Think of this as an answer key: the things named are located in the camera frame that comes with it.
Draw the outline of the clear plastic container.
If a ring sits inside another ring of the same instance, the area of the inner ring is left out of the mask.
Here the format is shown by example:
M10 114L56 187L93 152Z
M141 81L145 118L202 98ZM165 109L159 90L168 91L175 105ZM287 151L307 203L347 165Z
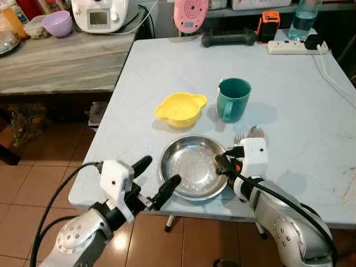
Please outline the clear plastic container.
M32 39L44 39L51 36L42 25L42 22L46 17L47 15L36 16L23 26L25 32L31 36Z

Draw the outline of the black dumbbell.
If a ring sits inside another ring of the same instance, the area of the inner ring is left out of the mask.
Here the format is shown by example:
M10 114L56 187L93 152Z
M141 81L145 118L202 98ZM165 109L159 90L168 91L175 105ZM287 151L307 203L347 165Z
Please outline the black dumbbell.
M201 45L203 47L218 46L218 45L245 45L252 46L257 42L256 33L247 32L242 34L227 34L227 35L203 35Z

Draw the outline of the metal dish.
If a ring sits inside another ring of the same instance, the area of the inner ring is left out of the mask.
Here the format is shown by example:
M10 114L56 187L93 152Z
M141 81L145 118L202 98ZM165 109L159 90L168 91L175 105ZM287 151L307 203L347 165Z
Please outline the metal dish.
M0 31L0 56L10 53L19 46L21 39L16 32Z

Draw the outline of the white kitchen appliance with display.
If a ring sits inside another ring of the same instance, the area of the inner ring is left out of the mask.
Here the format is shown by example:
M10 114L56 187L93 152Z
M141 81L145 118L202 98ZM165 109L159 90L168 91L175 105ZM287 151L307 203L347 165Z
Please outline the white kitchen appliance with display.
M76 25L88 33L114 33L138 16L137 0L71 0Z

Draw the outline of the steel fork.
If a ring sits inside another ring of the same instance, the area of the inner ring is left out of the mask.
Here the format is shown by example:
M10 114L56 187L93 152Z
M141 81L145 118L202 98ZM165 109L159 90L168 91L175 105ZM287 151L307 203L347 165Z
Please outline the steel fork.
M241 145L241 140L246 137L247 137L246 132L241 132L241 131L235 132L234 139L233 139L233 145L234 146Z

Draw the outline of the orange bottle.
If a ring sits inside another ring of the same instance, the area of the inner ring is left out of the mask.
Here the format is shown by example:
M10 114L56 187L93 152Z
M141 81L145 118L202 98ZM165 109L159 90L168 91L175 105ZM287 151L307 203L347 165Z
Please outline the orange bottle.
M21 40L25 41L31 38L24 30L24 25L28 22L28 18L16 4L15 0L0 0L0 13L2 13L3 17Z

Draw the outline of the steel spoon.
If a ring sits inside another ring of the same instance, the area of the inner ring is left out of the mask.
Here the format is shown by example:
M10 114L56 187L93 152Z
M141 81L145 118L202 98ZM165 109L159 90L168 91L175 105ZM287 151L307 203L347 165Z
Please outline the steel spoon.
M248 138L262 138L265 139L265 132L259 125L254 125L248 132Z

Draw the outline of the purple plastic bowl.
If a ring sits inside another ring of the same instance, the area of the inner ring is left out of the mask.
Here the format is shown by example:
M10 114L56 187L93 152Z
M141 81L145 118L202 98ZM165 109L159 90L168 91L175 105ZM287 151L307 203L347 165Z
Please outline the purple plastic bowl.
M67 37L73 31L73 15L69 11L56 11L46 15L42 20L42 25L56 38Z

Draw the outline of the table leg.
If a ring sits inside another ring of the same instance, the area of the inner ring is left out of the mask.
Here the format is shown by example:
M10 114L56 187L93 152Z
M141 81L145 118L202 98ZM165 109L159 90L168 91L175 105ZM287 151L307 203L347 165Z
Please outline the table leg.
M174 223L176 220L176 216L170 215L167 218L167 223L164 226L164 232L170 233L171 230L173 229Z

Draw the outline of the pink round device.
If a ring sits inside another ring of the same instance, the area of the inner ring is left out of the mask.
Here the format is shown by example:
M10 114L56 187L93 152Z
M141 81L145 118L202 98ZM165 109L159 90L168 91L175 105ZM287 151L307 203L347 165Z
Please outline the pink round device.
M194 33L203 24L210 0L175 0L173 22L181 33Z

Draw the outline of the red container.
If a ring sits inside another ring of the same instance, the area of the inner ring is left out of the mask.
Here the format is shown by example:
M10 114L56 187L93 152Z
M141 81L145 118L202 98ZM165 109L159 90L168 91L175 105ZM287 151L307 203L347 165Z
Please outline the red container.
M43 10L37 0L15 0L16 4L25 13L28 20L32 20L36 16L43 15Z

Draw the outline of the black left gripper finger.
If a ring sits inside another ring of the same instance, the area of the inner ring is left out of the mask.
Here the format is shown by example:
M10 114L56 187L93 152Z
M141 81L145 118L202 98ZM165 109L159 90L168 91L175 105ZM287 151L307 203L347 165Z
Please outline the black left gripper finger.
M181 176L174 175L169 178L162 186L160 186L158 193L155 196L150 197L149 209L152 211L159 211L162 209L163 205L170 199L173 195L175 189L181 184Z
M131 168L133 169L133 180L138 178L138 176L142 175L145 170L152 163L152 156L146 155L145 157L140 158L136 163L134 163Z

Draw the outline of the white storage box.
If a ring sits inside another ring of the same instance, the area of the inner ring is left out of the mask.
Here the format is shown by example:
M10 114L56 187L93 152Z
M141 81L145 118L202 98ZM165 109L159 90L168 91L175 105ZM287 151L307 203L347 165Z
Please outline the white storage box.
M231 8L235 11L252 10L271 7L284 7L290 5L290 0L231 0Z

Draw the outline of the clear blue water bottle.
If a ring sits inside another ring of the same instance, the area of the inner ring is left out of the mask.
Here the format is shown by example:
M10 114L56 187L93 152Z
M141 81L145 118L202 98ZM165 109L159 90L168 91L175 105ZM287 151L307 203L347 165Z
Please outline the clear blue water bottle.
M323 0L300 0L287 37L293 41L305 41L322 6Z

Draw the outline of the orange and black device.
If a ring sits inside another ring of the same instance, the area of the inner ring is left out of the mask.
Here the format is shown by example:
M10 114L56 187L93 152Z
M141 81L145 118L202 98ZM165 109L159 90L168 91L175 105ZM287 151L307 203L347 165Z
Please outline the orange and black device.
M261 15L258 30L257 41L260 44L275 40L280 25L280 13L275 10L264 11Z

